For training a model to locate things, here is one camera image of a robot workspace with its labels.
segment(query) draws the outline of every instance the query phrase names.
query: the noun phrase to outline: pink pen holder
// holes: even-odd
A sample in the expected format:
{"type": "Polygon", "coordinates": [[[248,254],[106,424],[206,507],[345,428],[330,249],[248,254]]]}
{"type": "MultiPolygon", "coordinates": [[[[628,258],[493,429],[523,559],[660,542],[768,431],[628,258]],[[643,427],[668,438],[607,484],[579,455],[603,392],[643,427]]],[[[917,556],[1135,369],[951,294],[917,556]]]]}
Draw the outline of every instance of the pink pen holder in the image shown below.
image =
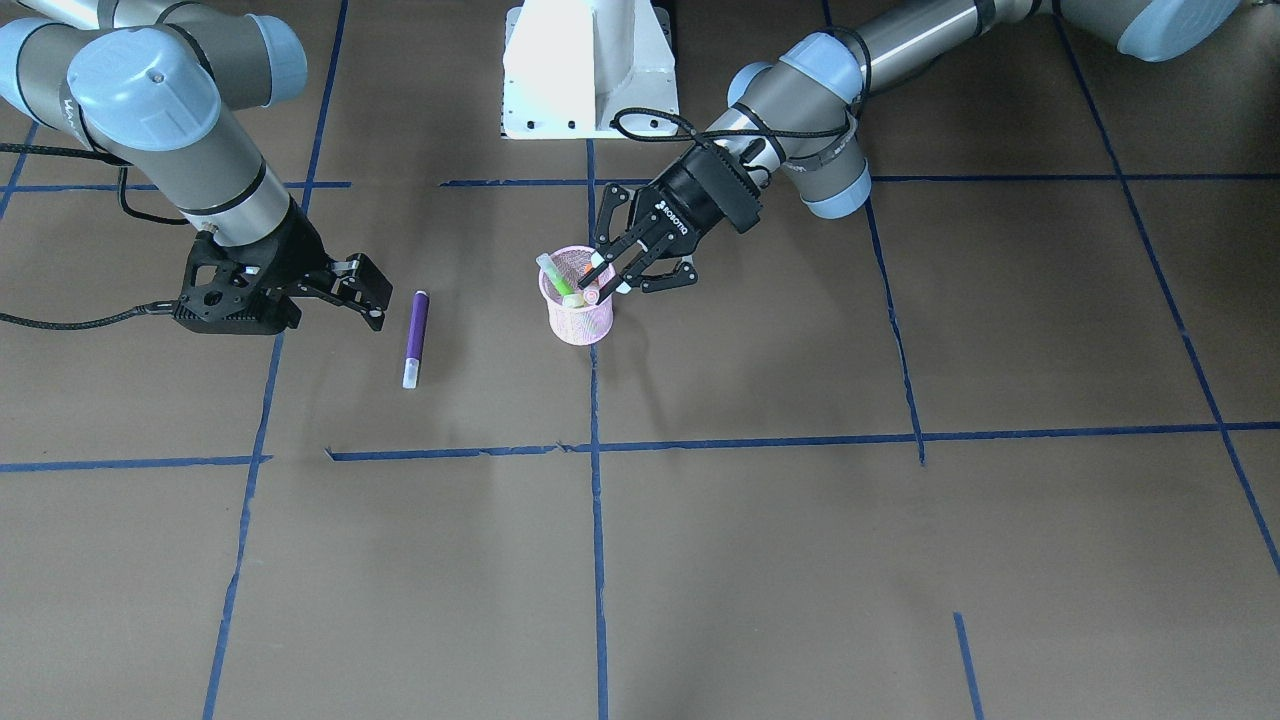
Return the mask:
{"type": "MultiPolygon", "coordinates": [[[[577,287],[577,282],[586,274],[586,265],[591,261],[590,247],[571,245],[550,254],[552,263],[564,275],[571,286],[577,287]]],[[[604,287],[604,283],[613,278],[613,268],[605,268],[600,277],[595,278],[595,287],[604,287]]],[[[611,295],[599,305],[585,305],[582,307],[566,307],[561,293],[552,284],[547,273],[538,270],[538,290],[547,300],[548,322],[556,337],[570,345],[591,345],[599,342],[613,327],[613,296],[611,295]]]]}

